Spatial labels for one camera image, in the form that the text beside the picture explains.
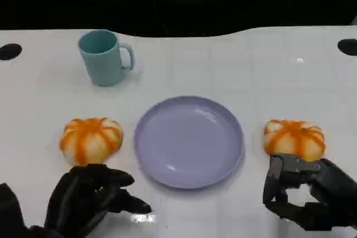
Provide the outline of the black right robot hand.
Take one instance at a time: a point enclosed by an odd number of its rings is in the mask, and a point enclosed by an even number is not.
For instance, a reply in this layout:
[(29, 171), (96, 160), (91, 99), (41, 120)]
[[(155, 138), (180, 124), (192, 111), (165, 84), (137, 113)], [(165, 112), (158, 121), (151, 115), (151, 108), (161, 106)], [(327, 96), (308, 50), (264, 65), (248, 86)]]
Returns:
[[(306, 184), (316, 202), (297, 206), (288, 201), (287, 189)], [(356, 182), (328, 159), (306, 161), (293, 154), (273, 154), (262, 202), (280, 218), (306, 231), (356, 228)]]

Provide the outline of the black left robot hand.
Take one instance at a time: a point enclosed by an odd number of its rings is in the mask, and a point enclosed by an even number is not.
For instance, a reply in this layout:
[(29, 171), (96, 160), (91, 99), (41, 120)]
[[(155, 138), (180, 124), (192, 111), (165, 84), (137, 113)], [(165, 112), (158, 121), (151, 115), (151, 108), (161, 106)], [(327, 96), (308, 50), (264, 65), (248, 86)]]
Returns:
[(104, 164), (73, 167), (52, 192), (44, 227), (62, 237), (87, 237), (108, 213), (151, 213), (148, 203), (126, 190), (133, 183), (129, 173)]

